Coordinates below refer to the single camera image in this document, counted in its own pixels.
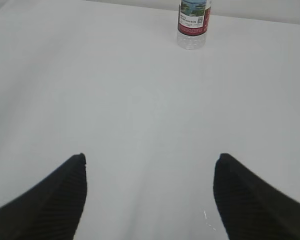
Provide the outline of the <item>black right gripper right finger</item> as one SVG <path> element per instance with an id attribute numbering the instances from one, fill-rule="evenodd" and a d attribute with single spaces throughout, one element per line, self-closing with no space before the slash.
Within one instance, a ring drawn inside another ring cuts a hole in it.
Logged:
<path id="1" fill-rule="evenodd" d="M 230 240 L 300 240 L 300 203 L 228 153 L 216 161 L 213 196 Z"/>

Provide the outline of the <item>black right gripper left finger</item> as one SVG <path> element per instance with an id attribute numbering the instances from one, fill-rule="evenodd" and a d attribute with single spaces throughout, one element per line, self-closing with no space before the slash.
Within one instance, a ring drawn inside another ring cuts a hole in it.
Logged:
<path id="1" fill-rule="evenodd" d="M 86 157 L 73 155 L 0 207 L 0 240 L 72 240 L 87 198 Z"/>

